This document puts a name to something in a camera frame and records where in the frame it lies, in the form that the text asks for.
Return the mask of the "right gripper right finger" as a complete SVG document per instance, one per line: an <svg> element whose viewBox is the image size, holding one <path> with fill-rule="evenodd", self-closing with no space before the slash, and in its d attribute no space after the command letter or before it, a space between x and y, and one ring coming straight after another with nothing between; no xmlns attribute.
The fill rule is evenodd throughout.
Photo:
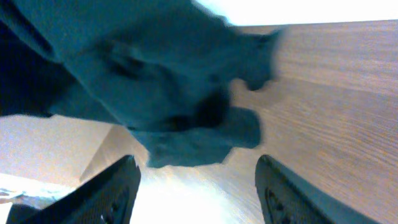
<svg viewBox="0 0 398 224"><path fill-rule="evenodd" d="M257 161L255 186L266 224L378 224L267 154Z"/></svg>

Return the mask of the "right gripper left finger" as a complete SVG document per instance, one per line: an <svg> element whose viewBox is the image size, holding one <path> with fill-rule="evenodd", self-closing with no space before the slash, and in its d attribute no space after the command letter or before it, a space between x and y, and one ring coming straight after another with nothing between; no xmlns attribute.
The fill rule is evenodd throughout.
<svg viewBox="0 0 398 224"><path fill-rule="evenodd" d="M134 156L125 155L48 207L12 205L6 223L129 224L140 181Z"/></svg>

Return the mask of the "black t-shirt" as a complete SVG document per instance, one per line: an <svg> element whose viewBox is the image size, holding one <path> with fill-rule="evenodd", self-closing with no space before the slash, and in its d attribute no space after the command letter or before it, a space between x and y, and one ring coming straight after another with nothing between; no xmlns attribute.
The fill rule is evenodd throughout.
<svg viewBox="0 0 398 224"><path fill-rule="evenodd" d="M153 168L221 163L261 143L259 116L229 86L275 80L281 36L193 1L2 1L1 116L118 124Z"/></svg>

